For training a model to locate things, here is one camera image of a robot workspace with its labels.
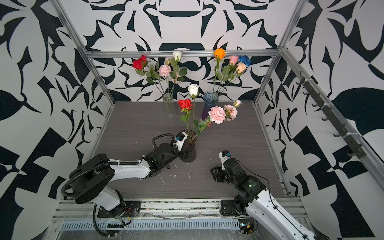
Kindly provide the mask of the smoky pink glass vase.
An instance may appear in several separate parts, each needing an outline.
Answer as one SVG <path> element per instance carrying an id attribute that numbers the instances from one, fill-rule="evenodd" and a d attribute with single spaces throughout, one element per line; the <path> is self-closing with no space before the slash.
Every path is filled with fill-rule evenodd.
<path id="1" fill-rule="evenodd" d="M 184 130 L 186 134 L 188 134 L 187 140 L 185 140 L 181 153 L 180 153 L 180 159 L 184 163 L 192 163 L 196 157 L 196 143 L 198 140 L 196 132 L 192 130 Z"/>

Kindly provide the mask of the clear glass vase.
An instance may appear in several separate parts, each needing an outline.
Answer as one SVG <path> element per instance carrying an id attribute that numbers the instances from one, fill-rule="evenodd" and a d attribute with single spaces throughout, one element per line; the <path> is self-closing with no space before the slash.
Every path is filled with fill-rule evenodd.
<path id="1" fill-rule="evenodd" d="M 167 120 L 174 120 L 177 117 L 176 108 L 174 103 L 174 97 L 170 93 L 163 95 L 163 103 L 165 104 L 166 118 Z"/>

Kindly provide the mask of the red rose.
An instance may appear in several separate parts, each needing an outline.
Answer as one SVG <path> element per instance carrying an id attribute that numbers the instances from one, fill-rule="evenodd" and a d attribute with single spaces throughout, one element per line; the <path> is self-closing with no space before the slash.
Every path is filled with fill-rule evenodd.
<path id="1" fill-rule="evenodd" d="M 193 110 L 192 108 L 192 101 L 191 99 L 186 99 L 186 100 L 179 100 L 178 105 L 181 108 L 181 112 L 184 114 L 180 116 L 180 120 L 184 123 L 186 123 L 187 127 L 187 134 L 188 134 L 188 143 L 191 143 L 192 141 L 192 133 L 189 128 L 189 120 L 191 118 L 191 111 Z"/>

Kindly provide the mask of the small pink carnation stem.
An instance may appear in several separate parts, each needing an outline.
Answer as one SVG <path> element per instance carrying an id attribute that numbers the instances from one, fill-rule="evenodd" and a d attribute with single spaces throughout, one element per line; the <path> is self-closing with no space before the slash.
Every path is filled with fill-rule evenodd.
<path id="1" fill-rule="evenodd" d="M 238 108 L 243 103 L 240 100 L 235 101 L 232 105 L 228 104 L 223 107 L 216 106 L 212 107 L 208 111 L 208 116 L 205 119 L 194 120 L 194 125 L 196 127 L 197 135 L 191 138 L 191 141 L 194 141 L 200 133 L 208 127 L 211 127 L 212 124 L 222 124 L 224 122 L 230 122 L 234 120 L 238 115 Z"/>

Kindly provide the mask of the small white rose stem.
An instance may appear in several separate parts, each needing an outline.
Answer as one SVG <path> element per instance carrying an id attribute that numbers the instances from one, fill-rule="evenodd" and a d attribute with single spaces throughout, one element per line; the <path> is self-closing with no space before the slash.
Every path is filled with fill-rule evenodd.
<path id="1" fill-rule="evenodd" d="M 190 119 L 191 117 L 191 112 L 193 112 L 193 115 L 195 114 L 195 110 L 193 109 L 193 106 L 195 104 L 195 99 L 198 97 L 199 95 L 199 86 L 196 85 L 196 84 L 190 84 L 188 86 L 188 91 L 189 91 L 189 96 L 191 97 L 191 101 L 193 102 L 191 105 L 190 105 L 190 110 L 189 110 L 189 113 L 188 113 L 188 119 Z"/>

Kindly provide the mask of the purple blue glass vase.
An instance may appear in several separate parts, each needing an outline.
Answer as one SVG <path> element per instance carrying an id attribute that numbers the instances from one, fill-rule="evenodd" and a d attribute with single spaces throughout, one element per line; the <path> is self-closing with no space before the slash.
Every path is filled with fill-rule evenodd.
<path id="1" fill-rule="evenodd" d="M 202 120 L 205 120 L 209 116 L 210 109 L 216 106 L 219 99 L 220 97 L 217 92 L 207 92 L 204 94 L 205 105 L 202 111 Z"/>

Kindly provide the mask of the pink peony flower stem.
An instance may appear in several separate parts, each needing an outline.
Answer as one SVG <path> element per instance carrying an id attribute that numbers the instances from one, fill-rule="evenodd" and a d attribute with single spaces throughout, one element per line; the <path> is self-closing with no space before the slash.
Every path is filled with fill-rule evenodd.
<path id="1" fill-rule="evenodd" d="M 168 84 L 168 89 L 165 91 L 165 93 L 169 93 L 170 87 L 172 86 L 170 83 L 171 78 L 169 77 L 169 73 L 171 71 L 171 67 L 169 67 L 169 61 L 170 59 L 167 59 L 164 65 L 161 65 L 158 69 L 158 73 L 161 77 L 161 80 L 165 80 Z"/>

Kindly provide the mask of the red rose stem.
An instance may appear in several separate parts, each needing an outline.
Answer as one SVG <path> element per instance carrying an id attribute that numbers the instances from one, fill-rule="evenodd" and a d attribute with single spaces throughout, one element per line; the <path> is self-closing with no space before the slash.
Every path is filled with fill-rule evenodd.
<path id="1" fill-rule="evenodd" d="M 161 83 L 163 79 L 158 72 L 158 68 L 154 65 L 150 65 L 149 62 L 150 60 L 147 60 L 147 57 L 142 55 L 140 58 L 133 61 L 133 68 L 139 76 L 144 77 L 149 84 L 155 85 L 160 93 L 164 95 L 166 92 Z"/>

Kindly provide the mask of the peach rose stem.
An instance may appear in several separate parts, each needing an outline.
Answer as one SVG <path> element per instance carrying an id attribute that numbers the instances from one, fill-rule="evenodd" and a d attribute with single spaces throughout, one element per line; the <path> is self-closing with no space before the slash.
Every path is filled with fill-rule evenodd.
<path id="1" fill-rule="evenodd" d="M 247 69 L 247 65 L 238 62 L 236 64 L 228 64 L 223 67 L 222 74 L 224 76 L 223 85 L 219 91 L 220 95 L 227 89 L 227 86 L 239 78 Z"/>

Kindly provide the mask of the orange rose stem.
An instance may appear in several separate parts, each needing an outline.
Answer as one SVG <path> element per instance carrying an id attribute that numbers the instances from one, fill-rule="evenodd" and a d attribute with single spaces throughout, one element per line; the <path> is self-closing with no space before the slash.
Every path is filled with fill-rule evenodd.
<path id="1" fill-rule="evenodd" d="M 223 79 L 224 79 L 224 76 L 222 74 L 221 62 L 225 58 L 226 54 L 227 53 L 222 48 L 216 49 L 214 51 L 214 57 L 216 60 L 216 65 L 214 68 L 215 78 L 214 78 L 213 91 L 216 92 L 218 95 L 220 94 L 219 91 L 223 85 Z"/>

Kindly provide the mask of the blue rose stem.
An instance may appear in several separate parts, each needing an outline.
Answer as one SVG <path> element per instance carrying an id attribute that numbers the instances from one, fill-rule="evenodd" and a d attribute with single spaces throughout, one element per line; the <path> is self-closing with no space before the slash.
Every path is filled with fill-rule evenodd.
<path id="1" fill-rule="evenodd" d="M 245 65 L 247 65 L 248 67 L 251 65 L 252 61 L 250 60 L 249 57 L 247 56 L 235 56 L 235 55 L 232 55 L 230 56 L 229 58 L 229 63 L 228 64 L 236 64 L 238 62 L 241 62 L 241 63 L 244 63 Z"/>

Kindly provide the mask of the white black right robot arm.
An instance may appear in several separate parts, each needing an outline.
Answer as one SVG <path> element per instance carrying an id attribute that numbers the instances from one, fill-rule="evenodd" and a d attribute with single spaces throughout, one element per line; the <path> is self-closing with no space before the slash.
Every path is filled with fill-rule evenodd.
<path id="1" fill-rule="evenodd" d="M 265 227 L 278 240 L 326 240 L 297 221 L 272 196 L 256 174 L 248 175 L 245 167 L 231 157 L 231 153 L 219 153 L 221 166 L 211 169 L 214 181 L 227 183 L 240 192 L 233 200 L 222 200 L 222 216 L 248 215 Z"/>

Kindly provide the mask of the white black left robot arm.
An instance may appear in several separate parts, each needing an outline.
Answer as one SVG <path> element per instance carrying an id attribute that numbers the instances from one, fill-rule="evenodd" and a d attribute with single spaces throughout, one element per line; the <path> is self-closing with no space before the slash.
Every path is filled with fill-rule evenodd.
<path id="1" fill-rule="evenodd" d="M 155 177 L 179 157 L 184 142 L 176 137 L 170 143 L 155 147 L 136 162 L 112 160 L 105 154 L 96 155 L 70 174 L 61 193 L 64 197 L 74 197 L 77 204 L 93 203 L 106 211 L 120 211 L 126 206 L 123 197 L 119 191 L 110 189 L 108 184 L 122 179 Z"/>

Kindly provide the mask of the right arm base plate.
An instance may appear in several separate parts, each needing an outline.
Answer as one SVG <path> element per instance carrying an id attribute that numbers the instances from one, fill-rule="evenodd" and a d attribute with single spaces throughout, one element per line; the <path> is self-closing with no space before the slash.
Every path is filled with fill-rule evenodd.
<path id="1" fill-rule="evenodd" d="M 255 208 L 252 209 L 251 202 L 245 199 L 221 200 L 220 214 L 225 217 L 260 217 L 265 216 L 263 212 Z"/>

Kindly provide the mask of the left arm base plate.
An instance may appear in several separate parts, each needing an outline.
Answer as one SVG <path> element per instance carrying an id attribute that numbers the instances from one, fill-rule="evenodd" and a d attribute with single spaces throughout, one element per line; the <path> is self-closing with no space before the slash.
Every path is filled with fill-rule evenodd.
<path id="1" fill-rule="evenodd" d="M 114 218 L 120 216 L 123 218 L 133 217 L 135 214 L 140 213 L 141 201 L 125 201 L 124 204 L 120 203 L 116 208 L 107 211 L 103 207 L 99 207 L 97 213 L 98 218 Z"/>

